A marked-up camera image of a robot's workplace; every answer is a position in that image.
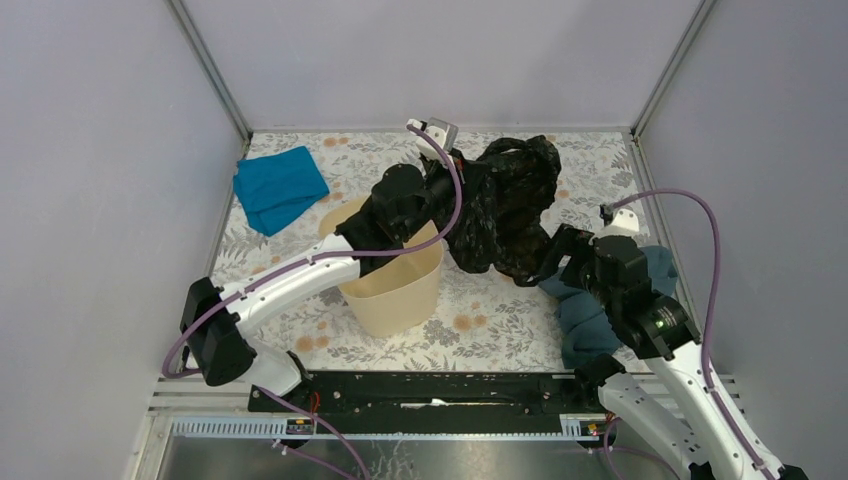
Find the black plastic trash bag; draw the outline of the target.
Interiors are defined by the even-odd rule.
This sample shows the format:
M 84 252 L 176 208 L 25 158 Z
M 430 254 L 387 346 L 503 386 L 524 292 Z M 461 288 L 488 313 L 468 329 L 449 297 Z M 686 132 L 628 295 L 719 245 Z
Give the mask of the black plastic trash bag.
M 537 135 L 498 138 L 473 161 L 457 149 L 451 154 L 461 162 L 464 184 L 460 216 L 445 237 L 449 253 L 466 273 L 493 268 L 513 280 L 518 237 L 533 226 L 543 228 L 542 213 L 554 203 L 562 170 L 559 152 L 546 136 Z

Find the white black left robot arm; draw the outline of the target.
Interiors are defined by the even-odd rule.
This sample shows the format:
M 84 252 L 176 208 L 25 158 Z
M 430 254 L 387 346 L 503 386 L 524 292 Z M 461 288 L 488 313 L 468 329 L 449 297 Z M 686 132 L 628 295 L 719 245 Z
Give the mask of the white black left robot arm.
M 223 287 L 208 277 L 193 282 L 170 352 L 188 348 L 196 366 L 176 373 L 166 360 L 164 376 L 199 375 L 210 387 L 245 380 L 270 390 L 285 410 L 301 409 L 310 397 L 306 369 L 293 354 L 253 344 L 256 332 L 309 297 L 439 243 L 457 223 L 462 203 L 454 160 L 427 175 L 409 164 L 390 167 L 360 210 L 307 251 L 262 277 Z

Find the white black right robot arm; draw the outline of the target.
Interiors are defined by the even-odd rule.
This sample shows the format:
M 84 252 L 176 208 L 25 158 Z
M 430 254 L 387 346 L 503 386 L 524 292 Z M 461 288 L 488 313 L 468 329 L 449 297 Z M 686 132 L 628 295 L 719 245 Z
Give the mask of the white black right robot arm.
M 645 395 L 610 354 L 596 355 L 575 366 L 573 396 L 583 410 L 612 413 L 604 453 L 611 454 L 609 437 L 624 422 L 678 479 L 805 478 L 759 439 L 716 379 L 705 335 L 677 300 L 654 287 L 635 231 L 609 223 L 594 234 L 563 224 L 543 251 L 544 276 L 566 257 L 560 283 L 602 309 L 616 338 L 645 362 L 683 415 L 676 418 Z

